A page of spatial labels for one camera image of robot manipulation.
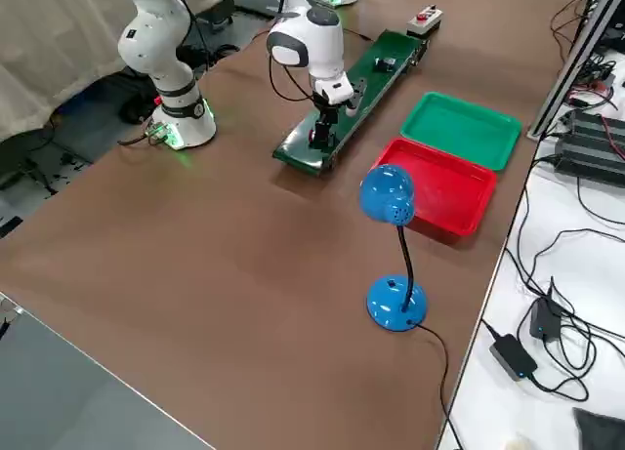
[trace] green tray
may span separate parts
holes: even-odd
[[[429,92],[401,126],[401,135],[491,170],[502,170],[521,132],[518,119]]]
[[[328,149],[309,146],[309,131],[319,116],[319,112],[314,110],[275,149],[273,157],[313,175],[331,169],[336,163],[338,153],[358,126],[402,72],[421,59],[427,47],[428,42],[424,40],[385,30],[348,71],[352,82],[366,80],[366,89],[355,116],[347,116],[344,110],[339,113],[339,122],[332,127],[336,133],[336,144]],[[375,59],[387,57],[396,59],[396,70],[374,71]]]

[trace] power adapter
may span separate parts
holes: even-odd
[[[530,377],[536,371],[538,365],[536,365],[531,355],[527,353],[521,342],[513,335],[501,336],[483,319],[481,322],[495,340],[490,347],[490,352],[510,378],[518,382],[526,377]]]
[[[529,334],[539,340],[551,342],[560,338],[563,308],[553,299],[539,299],[531,308]]]

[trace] plug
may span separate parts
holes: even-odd
[[[560,338],[563,308],[551,297],[539,299],[531,308],[529,334],[539,340],[551,341]]]

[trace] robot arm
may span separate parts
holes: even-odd
[[[202,98],[191,68],[176,58],[176,48],[190,26],[181,0],[132,0],[137,15],[124,29],[117,48],[133,69],[149,75],[161,98],[146,135],[174,149],[208,142],[215,121]]]
[[[267,38],[271,57],[279,64],[307,67],[312,89],[329,105],[354,96],[343,63],[343,27],[334,11],[308,0],[280,0],[283,11]]]
[[[366,87],[362,80],[354,87],[345,73],[341,21],[334,11],[308,0],[280,0],[277,17],[267,49],[279,64],[309,69],[312,102],[319,110],[310,146],[332,148],[331,127],[339,121],[340,108],[354,116]]]

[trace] lamp shade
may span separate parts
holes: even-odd
[[[414,184],[397,165],[371,169],[360,184],[360,208],[380,223],[406,225],[414,217]]]

